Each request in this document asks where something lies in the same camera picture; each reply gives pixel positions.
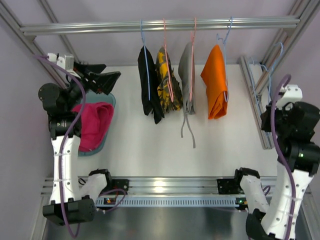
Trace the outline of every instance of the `yellow and black camouflage cloth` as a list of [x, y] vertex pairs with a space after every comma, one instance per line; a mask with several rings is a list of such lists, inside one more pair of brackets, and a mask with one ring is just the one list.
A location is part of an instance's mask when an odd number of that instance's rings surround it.
[[[156, 72], [159, 79], [159, 86], [157, 87], [161, 107], [163, 113], [169, 113], [170, 111], [179, 111], [183, 107], [182, 92], [179, 86], [179, 82], [175, 78], [174, 71], [171, 68], [171, 61], [167, 52], [169, 71], [166, 61], [165, 48], [161, 47], [156, 58]], [[173, 102], [170, 99], [168, 81], [171, 73]]]

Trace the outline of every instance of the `teal basket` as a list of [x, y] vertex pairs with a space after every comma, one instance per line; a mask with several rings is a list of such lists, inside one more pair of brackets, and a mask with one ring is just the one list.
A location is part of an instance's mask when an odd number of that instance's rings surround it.
[[[85, 100], [86, 104], [94, 104], [94, 103], [105, 102], [105, 103], [111, 104], [113, 106], [113, 108], [115, 108], [115, 106], [116, 106], [116, 99], [115, 99], [115, 96], [112, 93], [109, 93], [109, 95], [105, 95], [103, 93], [96, 94], [96, 93], [94, 93], [92, 91], [89, 91], [85, 95], [85, 98], [86, 98], [86, 100]], [[78, 151], [78, 156], [79, 157], [87, 157], [87, 156], [92, 156], [92, 155], [97, 154], [98, 152], [100, 152], [104, 148], [104, 145], [105, 145], [105, 142], [106, 142], [106, 139], [107, 139], [107, 135], [108, 135], [108, 131], [105, 133], [105, 136], [104, 136], [102, 142], [100, 143], [100, 145], [95, 150], [92, 150], [92, 151]]]

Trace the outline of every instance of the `orange cloth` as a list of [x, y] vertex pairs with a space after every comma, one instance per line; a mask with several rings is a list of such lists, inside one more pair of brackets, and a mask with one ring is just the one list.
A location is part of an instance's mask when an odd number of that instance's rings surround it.
[[226, 69], [224, 56], [219, 45], [215, 45], [205, 63], [201, 73], [206, 85], [208, 98], [208, 119], [218, 119], [227, 114], [228, 103], [225, 96], [228, 94], [226, 85]]

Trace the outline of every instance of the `pink cloth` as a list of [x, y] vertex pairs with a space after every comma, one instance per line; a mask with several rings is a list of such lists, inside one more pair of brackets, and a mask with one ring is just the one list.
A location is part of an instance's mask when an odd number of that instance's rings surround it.
[[[82, 104], [73, 108], [79, 112]], [[114, 115], [114, 107], [110, 103], [86, 103], [81, 115], [81, 141], [79, 151], [95, 150], [103, 141]]]

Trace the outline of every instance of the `gray floor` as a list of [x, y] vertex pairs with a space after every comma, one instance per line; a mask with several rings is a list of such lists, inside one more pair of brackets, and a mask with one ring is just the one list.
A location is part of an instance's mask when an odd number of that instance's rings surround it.
[[[246, 212], [214, 208], [122, 207], [98, 212], [94, 221], [81, 225], [77, 240], [248, 240], [246, 217]], [[42, 240], [71, 239], [65, 227], [48, 223]], [[296, 239], [310, 239], [302, 214]]]

